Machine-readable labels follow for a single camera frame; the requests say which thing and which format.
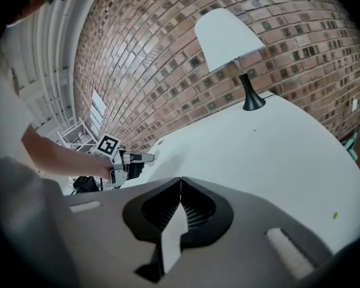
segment table lamp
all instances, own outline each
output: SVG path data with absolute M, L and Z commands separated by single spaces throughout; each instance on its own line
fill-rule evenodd
M 234 61 L 245 89 L 245 111 L 254 111 L 265 105 L 253 89 L 247 73 L 238 58 L 263 48 L 262 41 L 231 12 L 218 8 L 205 14 L 195 25 L 195 33 L 203 50 L 210 72 Z

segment white table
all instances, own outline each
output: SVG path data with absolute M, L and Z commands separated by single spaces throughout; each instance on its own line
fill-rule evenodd
M 360 236 L 360 170 L 310 115 L 270 92 L 261 96 L 270 97 L 259 110 L 239 103 L 158 140 L 155 162 L 123 187 L 188 176 L 255 194 L 336 253 Z

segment person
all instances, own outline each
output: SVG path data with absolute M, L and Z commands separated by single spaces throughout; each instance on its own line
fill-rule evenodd
M 23 21 L 53 0 L 12 1 L 17 7 L 9 8 L 12 13 L 3 14 L 6 27 Z M 13 157 L 34 170 L 38 168 L 51 175 L 110 179 L 112 164 L 107 157 L 77 152 L 40 136 L 32 127 L 32 115 L 18 94 L 16 76 L 0 51 L 0 158 Z

